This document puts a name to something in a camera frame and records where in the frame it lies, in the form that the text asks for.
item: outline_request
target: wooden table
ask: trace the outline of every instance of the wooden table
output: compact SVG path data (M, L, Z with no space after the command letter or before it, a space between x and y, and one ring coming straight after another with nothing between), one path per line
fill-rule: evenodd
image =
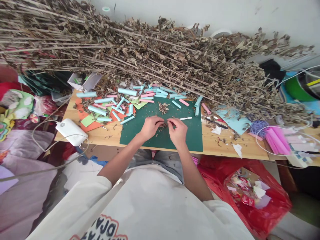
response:
M68 104L67 110L63 119L70 118L75 123L78 123L79 116L78 111L73 108L75 101L77 99L76 93L78 91L74 91L70 102ZM92 131L87 132L89 135L90 144L95 145L106 145L106 146L116 146L116 147L124 147L125 145L120 144L120 136L122 131L122 125L119 122L113 122L104 126L108 130L104 128L96 128ZM225 156L225 157L235 157L238 158L238 154L234 150L231 142L234 144L240 144L242 146L242 157L250 158L250 159L261 159L261 160L270 160L266 151L261 149L255 139L247 133L244 133L241 139L237 141L233 140L233 130L226 129L221 130L221 134L219 135L220 139L225 138L226 144L220 141L221 147L218 146L218 135L211 133L211 128L206 126L206 121L202 120L202 142L203 142L203 152L194 152L197 154L204 155L215 155L215 156ZM55 140L62 139L63 136L58 132ZM263 141L259 141L260 145L265 148L265 144ZM141 147L143 149L151 149L151 150L164 150L164 151L176 151L174 149L164 149L164 148L154 148L154 147Z

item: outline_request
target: green cutting mat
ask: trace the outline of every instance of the green cutting mat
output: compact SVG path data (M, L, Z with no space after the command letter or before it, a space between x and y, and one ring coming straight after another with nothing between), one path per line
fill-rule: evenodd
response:
M170 104L167 108L169 108L168 112L164 115L159 111L158 102ZM162 117L165 122L168 118L185 118L192 117L192 119L183 120L184 124L188 126L187 138L186 142L189 148L189 151L203 151L202 145L202 127L201 127L201 116L195 117L194 115L194 104L195 102L188 101L190 104L188 107L179 102L179 100L175 100L175 102L181 105L181 109L179 109L176 105L172 103L172 99L166 98L154 98L154 103L148 103L144 107L140 108L136 112L136 117L129 122L123 125L123 130L121 132L120 144L128 144L134 136L139 133L144 124L144 120L146 117L151 117L157 115ZM145 147L157 147L157 148L168 148L168 149L176 149L173 145L170 136L169 129L165 128L162 131L157 131L155 136L153 136L150 140L143 144Z

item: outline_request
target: gray pants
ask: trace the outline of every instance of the gray pants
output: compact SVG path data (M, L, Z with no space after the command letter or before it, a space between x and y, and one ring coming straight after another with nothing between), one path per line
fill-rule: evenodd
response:
M184 184L182 164L177 152L157 151L152 160L151 150L139 149L133 156L128 169L146 165L146 164L159 164L168 172L174 174Z

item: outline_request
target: light blue paper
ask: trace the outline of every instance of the light blue paper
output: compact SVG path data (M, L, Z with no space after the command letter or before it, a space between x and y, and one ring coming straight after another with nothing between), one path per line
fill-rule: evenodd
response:
M220 105L219 108L226 108L226 106ZM215 113L219 115L229 125L229 127L235 130L239 135L242 135L252 124L252 122L247 118L240 118L238 120L240 113L234 108L219 109Z

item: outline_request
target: person's left hand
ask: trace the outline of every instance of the person's left hand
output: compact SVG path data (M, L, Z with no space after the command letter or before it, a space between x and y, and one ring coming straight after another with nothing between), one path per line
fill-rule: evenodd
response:
M148 141L152 138L157 130L164 123L163 118L158 116L147 117L144 121L144 125L139 133L143 141Z

